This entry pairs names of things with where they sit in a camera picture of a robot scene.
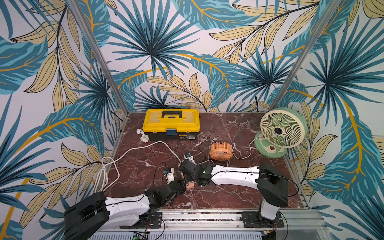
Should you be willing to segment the small orange desk fan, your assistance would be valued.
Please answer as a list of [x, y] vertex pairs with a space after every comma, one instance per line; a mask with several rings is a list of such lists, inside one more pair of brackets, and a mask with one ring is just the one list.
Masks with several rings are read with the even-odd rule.
[[232, 146], [225, 142], [214, 142], [210, 147], [209, 156], [216, 161], [228, 161], [233, 157]]

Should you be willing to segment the pink power strip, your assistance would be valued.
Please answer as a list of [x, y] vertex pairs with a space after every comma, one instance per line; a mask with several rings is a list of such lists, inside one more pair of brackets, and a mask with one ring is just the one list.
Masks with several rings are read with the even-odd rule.
[[187, 190], [193, 189], [193, 188], [194, 188], [194, 186], [195, 186], [195, 184], [194, 184], [194, 183], [192, 183], [192, 182], [189, 182], [189, 183], [187, 183], [187, 184], [186, 184], [186, 189], [187, 189]]

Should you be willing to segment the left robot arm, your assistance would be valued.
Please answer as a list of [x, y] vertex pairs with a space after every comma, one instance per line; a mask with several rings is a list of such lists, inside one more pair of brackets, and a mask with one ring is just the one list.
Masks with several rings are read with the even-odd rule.
[[171, 181], [161, 188], [127, 198], [97, 192], [64, 213], [65, 239], [87, 240], [94, 233], [121, 227], [146, 227], [151, 216], [186, 191], [186, 181]]

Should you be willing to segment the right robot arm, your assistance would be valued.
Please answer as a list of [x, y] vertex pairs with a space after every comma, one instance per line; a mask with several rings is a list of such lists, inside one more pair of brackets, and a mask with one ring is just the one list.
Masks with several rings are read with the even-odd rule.
[[288, 178], [268, 163], [249, 168], [232, 168], [216, 164], [198, 165], [185, 159], [179, 170], [187, 182], [198, 186], [235, 185], [258, 190], [263, 201], [259, 218], [273, 221], [280, 208], [288, 206]]

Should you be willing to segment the green cream desk fan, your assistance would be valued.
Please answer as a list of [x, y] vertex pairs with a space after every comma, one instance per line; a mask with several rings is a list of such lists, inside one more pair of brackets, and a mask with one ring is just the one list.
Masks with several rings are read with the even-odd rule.
[[288, 149], [297, 147], [308, 134], [306, 118], [289, 108], [276, 108], [266, 113], [261, 118], [260, 128], [255, 135], [255, 148], [271, 159], [285, 156]]

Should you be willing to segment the yellow black toolbox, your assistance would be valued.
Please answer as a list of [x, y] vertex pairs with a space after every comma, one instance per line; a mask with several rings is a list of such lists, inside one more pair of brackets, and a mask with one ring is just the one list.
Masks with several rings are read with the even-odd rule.
[[147, 110], [142, 130], [151, 141], [197, 140], [200, 112], [195, 109]]

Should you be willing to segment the aluminium front rail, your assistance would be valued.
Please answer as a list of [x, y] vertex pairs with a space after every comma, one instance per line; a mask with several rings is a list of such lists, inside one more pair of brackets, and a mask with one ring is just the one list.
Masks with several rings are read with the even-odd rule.
[[330, 240], [330, 230], [317, 210], [278, 211], [283, 228], [245, 228], [242, 212], [256, 210], [162, 210], [160, 229], [101, 230], [87, 240]]

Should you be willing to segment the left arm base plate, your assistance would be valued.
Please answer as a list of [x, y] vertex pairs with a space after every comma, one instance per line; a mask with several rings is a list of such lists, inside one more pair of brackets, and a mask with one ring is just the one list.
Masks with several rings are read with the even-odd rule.
[[140, 215], [139, 221], [129, 229], [160, 229], [163, 226], [163, 213], [156, 212], [152, 214]]

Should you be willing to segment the white wall plug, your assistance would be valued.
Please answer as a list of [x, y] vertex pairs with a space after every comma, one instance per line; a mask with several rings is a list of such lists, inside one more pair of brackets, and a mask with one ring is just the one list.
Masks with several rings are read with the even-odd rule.
[[147, 143], [150, 141], [149, 136], [147, 134], [145, 134], [145, 132], [142, 129], [137, 129], [136, 133], [141, 136], [140, 137], [141, 142]]

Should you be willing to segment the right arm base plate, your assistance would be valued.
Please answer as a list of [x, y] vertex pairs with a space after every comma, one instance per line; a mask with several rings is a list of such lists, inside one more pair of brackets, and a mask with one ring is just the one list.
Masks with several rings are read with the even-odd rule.
[[285, 226], [283, 217], [278, 212], [274, 220], [266, 219], [259, 216], [259, 212], [242, 212], [240, 221], [243, 222], [245, 228], [283, 228]]

